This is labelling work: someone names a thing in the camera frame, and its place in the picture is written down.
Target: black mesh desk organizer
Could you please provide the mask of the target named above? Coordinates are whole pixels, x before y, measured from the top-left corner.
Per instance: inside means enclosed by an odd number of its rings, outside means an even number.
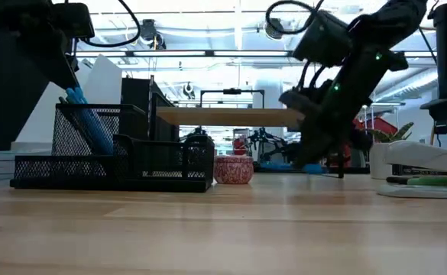
[[[213,178],[213,142],[147,141],[146,121],[133,105],[58,104],[52,155],[17,156],[11,187],[205,192]]]

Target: wooden table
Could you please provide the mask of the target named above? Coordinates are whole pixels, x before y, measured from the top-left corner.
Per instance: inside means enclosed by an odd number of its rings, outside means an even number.
[[[447,200],[258,174],[206,194],[10,190],[0,275],[447,275]]]
[[[293,127],[303,115],[292,109],[157,107],[157,116],[172,125]]]

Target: wooden shelf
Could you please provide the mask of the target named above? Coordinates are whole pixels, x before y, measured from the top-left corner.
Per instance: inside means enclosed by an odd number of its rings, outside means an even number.
[[[172,125],[292,127],[303,115],[291,109],[158,107],[157,116]]]

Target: black cabinet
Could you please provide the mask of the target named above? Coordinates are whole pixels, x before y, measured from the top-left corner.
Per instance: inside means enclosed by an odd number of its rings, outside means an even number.
[[[121,103],[133,104],[147,114],[149,129],[146,137],[151,141],[178,141],[179,126],[157,117],[157,107],[174,107],[149,79],[124,78],[121,85]]]

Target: red ceramic jar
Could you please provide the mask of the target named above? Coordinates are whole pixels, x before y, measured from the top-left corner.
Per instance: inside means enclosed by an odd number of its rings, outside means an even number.
[[[247,184],[254,175],[254,159],[249,156],[215,157],[214,177],[217,183]]]

